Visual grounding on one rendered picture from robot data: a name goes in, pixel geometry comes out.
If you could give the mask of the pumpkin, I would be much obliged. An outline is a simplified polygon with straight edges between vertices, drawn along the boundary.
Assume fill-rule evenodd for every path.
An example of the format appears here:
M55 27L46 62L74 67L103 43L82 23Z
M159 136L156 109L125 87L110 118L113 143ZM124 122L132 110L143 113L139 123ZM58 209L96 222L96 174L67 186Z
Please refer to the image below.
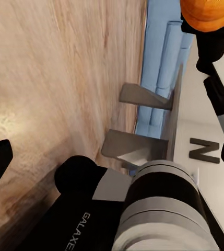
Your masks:
M180 0L180 9L186 24L197 31L224 27L224 0Z

